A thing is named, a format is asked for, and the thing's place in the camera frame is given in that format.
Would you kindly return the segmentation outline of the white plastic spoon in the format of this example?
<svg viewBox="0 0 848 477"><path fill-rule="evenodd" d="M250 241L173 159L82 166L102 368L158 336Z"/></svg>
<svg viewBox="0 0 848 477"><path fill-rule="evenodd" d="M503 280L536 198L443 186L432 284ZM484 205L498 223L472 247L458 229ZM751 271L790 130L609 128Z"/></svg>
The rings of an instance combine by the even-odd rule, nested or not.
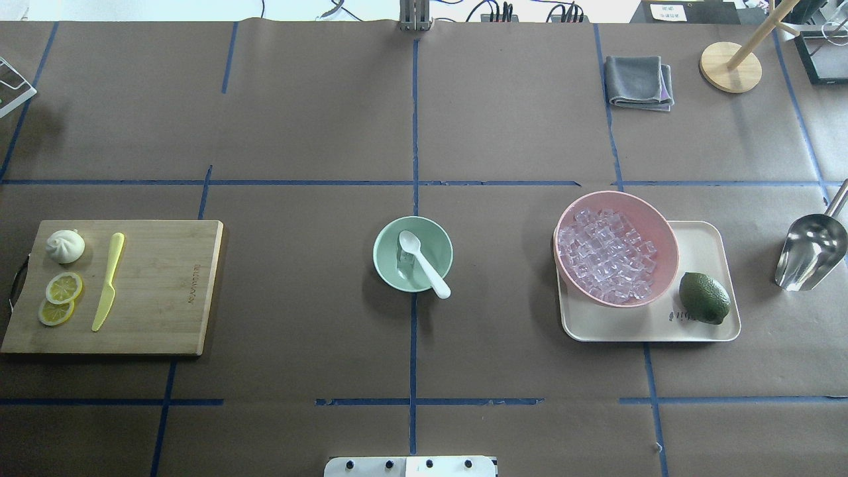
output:
<svg viewBox="0 0 848 477"><path fill-rule="evenodd" d="M399 234L399 246L401 248L402 262L411 264L411 258L421 267L424 275L429 281L432 290L440 299L448 299L451 296L451 288L445 283L443 277L431 265L426 256L421 252L421 242L414 233L403 230Z"/></svg>

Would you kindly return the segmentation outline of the black flat box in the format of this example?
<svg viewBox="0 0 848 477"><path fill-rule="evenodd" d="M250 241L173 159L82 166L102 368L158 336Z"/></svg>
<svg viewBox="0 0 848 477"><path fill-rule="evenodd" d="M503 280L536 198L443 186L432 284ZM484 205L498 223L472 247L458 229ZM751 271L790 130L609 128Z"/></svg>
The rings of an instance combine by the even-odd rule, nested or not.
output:
<svg viewBox="0 0 848 477"><path fill-rule="evenodd" d="M724 1L639 1L629 22L631 24L741 24L735 3Z"/></svg>

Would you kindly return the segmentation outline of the white cup rack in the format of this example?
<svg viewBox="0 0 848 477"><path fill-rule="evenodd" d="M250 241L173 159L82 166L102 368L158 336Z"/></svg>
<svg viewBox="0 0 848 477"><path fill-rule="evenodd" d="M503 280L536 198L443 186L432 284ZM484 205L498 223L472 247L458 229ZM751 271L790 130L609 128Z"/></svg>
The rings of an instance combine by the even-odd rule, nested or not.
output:
<svg viewBox="0 0 848 477"><path fill-rule="evenodd" d="M33 87L15 67L1 58L1 117L6 117L37 94Z"/></svg>

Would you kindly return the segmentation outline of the white bun toy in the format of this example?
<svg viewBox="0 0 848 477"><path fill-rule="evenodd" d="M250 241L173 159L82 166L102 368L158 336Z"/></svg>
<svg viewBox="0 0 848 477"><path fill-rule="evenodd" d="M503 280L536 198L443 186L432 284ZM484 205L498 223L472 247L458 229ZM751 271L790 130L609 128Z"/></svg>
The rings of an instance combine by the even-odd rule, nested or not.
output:
<svg viewBox="0 0 848 477"><path fill-rule="evenodd" d="M84 238L75 229L58 230L46 239L46 256L58 264L75 262L84 251Z"/></svg>

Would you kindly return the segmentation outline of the folded grey cloth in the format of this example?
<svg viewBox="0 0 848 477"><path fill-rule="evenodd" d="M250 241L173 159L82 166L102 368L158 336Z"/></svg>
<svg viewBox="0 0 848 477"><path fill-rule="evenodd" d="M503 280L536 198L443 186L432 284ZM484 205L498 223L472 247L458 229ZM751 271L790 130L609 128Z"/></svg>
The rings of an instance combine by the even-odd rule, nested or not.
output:
<svg viewBox="0 0 848 477"><path fill-rule="evenodd" d="M607 101L613 106L669 112L674 105L669 64L660 56L606 56Z"/></svg>

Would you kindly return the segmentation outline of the wooden mug tree stand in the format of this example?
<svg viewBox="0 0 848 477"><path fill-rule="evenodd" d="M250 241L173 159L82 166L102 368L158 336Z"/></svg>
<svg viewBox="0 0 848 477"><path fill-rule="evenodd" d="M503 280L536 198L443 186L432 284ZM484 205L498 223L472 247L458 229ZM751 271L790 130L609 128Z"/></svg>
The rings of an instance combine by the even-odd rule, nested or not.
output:
<svg viewBox="0 0 848 477"><path fill-rule="evenodd" d="M784 31L790 38L800 35L800 31L784 18L791 13L798 1L769 2L770 13L743 45L734 42L716 42L707 46L699 60L699 71L712 87L727 93L745 93L752 90L761 81L761 63L754 49L769 36L773 30Z"/></svg>

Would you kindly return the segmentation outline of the green lime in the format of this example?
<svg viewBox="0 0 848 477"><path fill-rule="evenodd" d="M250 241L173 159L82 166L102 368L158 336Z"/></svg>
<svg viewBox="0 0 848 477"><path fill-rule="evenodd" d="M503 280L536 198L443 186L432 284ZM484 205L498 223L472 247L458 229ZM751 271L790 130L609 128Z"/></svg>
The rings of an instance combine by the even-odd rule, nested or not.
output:
<svg viewBox="0 0 848 477"><path fill-rule="evenodd" d="M732 304L729 293L709 275L685 272L678 294L682 306L694 320L719 325L729 315Z"/></svg>

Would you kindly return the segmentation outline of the pink bowl of ice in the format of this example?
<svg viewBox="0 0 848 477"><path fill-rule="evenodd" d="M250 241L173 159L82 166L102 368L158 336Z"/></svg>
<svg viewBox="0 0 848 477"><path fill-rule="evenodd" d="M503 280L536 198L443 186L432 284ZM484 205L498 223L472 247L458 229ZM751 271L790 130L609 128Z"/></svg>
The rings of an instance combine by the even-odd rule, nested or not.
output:
<svg viewBox="0 0 848 477"><path fill-rule="evenodd" d="M553 233L559 277L599 305L633 308L666 293L678 271L669 221L633 194L600 191L567 206Z"/></svg>

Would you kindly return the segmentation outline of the yellow plastic knife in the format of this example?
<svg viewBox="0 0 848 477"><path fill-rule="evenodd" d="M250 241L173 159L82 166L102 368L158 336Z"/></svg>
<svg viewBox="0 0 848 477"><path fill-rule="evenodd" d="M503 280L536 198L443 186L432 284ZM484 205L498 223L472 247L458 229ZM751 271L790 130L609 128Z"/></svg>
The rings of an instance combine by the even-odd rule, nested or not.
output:
<svg viewBox="0 0 848 477"><path fill-rule="evenodd" d="M103 275L102 292L98 301L95 317L91 324L91 332L98 332L106 322L111 308L114 305L114 300L117 291L114 285L115 272L119 265L119 259L123 252L125 244L124 233L114 233L109 241L108 256L106 260L106 269Z"/></svg>

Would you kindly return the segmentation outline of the steel ice scoop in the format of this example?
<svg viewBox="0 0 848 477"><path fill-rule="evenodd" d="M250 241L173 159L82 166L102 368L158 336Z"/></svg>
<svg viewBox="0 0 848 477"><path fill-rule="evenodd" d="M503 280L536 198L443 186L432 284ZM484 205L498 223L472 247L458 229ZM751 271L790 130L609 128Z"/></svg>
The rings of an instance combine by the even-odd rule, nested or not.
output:
<svg viewBox="0 0 848 477"><path fill-rule="evenodd" d="M814 289L846 255L846 229L837 220L847 181L824 213L803 215L790 228L776 264L774 281L787 291Z"/></svg>

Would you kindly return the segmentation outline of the lemon slice upper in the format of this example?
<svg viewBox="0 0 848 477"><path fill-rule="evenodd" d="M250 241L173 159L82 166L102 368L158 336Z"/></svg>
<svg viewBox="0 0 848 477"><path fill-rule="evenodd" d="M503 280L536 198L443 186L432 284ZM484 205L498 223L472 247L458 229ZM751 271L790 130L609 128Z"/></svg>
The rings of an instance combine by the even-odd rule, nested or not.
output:
<svg viewBox="0 0 848 477"><path fill-rule="evenodd" d="M55 275L45 287L45 299L54 305L65 305L75 301L83 290L83 279L75 272Z"/></svg>

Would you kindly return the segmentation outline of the green ceramic bowl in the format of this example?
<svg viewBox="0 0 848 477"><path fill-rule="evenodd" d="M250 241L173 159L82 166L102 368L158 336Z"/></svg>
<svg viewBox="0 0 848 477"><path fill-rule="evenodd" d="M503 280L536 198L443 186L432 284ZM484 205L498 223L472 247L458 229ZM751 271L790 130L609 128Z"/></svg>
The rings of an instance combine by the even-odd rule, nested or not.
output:
<svg viewBox="0 0 848 477"><path fill-rule="evenodd" d="M405 292L429 290L432 284L412 254L399 243L402 231L414 233L421 242L421 253L442 278L453 266L454 250L448 233L436 221L408 215L390 221L378 233L372 250L374 268L379 277L394 289Z"/></svg>

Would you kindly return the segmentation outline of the white pedestal base plate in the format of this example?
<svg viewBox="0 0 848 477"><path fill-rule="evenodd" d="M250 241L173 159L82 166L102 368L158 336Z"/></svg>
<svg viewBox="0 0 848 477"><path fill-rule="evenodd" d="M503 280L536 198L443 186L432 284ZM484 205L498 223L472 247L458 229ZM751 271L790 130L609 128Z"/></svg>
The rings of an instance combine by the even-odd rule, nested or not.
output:
<svg viewBox="0 0 848 477"><path fill-rule="evenodd" d="M496 458L458 456L339 456L324 476L498 476Z"/></svg>

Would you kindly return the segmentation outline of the aluminium frame post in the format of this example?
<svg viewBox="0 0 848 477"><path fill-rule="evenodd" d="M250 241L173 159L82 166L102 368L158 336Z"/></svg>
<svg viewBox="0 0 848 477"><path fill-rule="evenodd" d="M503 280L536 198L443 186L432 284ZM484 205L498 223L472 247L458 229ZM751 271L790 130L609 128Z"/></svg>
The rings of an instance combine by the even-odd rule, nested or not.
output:
<svg viewBox="0 0 848 477"><path fill-rule="evenodd" d="M430 0L400 0L399 29L403 31L427 31L432 27Z"/></svg>

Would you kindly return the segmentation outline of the black power strip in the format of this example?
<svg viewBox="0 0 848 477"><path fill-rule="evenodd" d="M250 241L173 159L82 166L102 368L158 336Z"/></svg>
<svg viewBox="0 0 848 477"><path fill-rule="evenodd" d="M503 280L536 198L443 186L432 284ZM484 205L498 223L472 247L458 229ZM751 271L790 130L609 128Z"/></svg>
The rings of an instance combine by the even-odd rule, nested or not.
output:
<svg viewBox="0 0 848 477"><path fill-rule="evenodd" d="M482 1L466 16L472 21L581 24L590 19L575 1Z"/></svg>

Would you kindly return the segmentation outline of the wooden cutting board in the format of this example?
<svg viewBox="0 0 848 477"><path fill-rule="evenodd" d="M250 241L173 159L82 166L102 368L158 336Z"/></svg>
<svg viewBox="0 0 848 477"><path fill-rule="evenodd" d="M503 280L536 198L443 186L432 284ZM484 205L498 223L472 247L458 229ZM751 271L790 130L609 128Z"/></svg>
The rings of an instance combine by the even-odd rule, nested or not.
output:
<svg viewBox="0 0 848 477"><path fill-rule="evenodd" d="M46 239L76 230L85 250L69 266L46 256ZM125 236L116 266L116 298L93 331L107 269L109 241ZM199 356L209 319L224 225L218 220L44 220L3 338L6 354ZM83 291L66 323L48 327L37 311L46 285L64 270Z"/></svg>

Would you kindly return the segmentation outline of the lemon slice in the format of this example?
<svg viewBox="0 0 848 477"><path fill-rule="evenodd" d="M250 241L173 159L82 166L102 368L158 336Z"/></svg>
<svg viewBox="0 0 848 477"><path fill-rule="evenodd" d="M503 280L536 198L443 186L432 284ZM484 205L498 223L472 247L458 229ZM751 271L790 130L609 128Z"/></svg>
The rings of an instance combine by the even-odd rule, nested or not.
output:
<svg viewBox="0 0 848 477"><path fill-rule="evenodd" d="M58 326L66 323L73 316L75 310L76 303L73 301L63 304L42 301L38 308L38 320L44 326Z"/></svg>
<svg viewBox="0 0 848 477"><path fill-rule="evenodd" d="M45 287L45 299L54 305L65 305L75 301L83 290L83 279L75 272L55 275Z"/></svg>

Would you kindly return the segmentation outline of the lemon slice lower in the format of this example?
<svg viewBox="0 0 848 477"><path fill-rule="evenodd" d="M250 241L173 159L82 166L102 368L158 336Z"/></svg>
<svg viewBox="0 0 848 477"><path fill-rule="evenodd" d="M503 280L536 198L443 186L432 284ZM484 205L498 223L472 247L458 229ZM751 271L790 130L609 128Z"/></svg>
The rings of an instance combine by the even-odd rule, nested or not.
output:
<svg viewBox="0 0 848 477"><path fill-rule="evenodd" d="M73 301L63 304L42 301L38 308L38 320L44 326L58 326L66 323L73 316L75 310L76 303Z"/></svg>

